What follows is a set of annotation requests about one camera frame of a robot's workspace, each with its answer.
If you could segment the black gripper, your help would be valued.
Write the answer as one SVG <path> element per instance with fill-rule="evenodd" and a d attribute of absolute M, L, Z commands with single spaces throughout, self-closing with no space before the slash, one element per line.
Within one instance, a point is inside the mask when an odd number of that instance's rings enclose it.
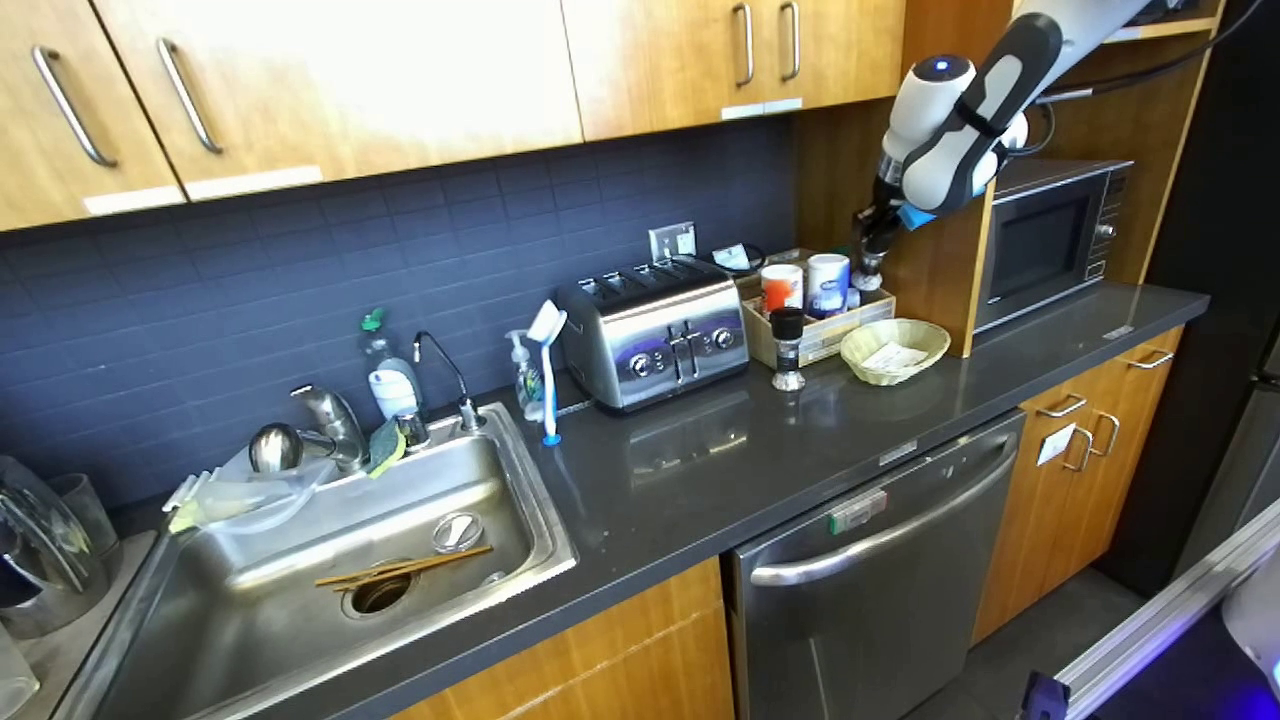
<path fill-rule="evenodd" d="M 854 212 L 854 262 L 865 269 L 878 269 L 890 242 L 901 238 L 901 203 L 904 196 L 890 185 L 876 185 L 870 203 Z"/>

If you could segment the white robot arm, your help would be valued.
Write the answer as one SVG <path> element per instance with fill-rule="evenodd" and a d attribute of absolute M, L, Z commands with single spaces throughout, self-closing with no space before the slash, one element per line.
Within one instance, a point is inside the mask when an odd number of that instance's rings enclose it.
<path fill-rule="evenodd" d="M 854 218 L 854 269 L 894 238 L 972 203 L 1025 143 L 1025 109 L 1114 38 L 1146 0 L 1019 0 L 990 51 L 938 51 L 907 67 L 878 141 L 870 203 Z"/>

